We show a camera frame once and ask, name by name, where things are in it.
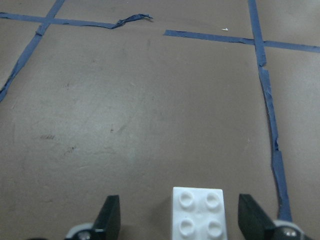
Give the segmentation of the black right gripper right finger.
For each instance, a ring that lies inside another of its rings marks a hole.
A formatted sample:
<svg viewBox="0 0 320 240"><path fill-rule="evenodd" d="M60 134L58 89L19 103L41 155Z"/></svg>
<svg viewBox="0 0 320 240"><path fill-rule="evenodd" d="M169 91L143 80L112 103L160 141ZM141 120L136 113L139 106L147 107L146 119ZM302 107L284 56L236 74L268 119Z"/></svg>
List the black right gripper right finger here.
<svg viewBox="0 0 320 240"><path fill-rule="evenodd" d="M246 240L271 240L276 225L250 194L238 198L238 226Z"/></svg>

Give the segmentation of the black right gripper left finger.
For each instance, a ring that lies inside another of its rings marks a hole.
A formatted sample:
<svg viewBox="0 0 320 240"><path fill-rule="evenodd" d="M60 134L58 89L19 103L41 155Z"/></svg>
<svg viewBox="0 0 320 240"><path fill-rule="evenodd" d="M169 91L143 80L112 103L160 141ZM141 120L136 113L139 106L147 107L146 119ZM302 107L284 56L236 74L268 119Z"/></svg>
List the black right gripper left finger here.
<svg viewBox="0 0 320 240"><path fill-rule="evenodd" d="M95 219L93 231L98 240L117 240L121 229L119 195L109 195Z"/></svg>

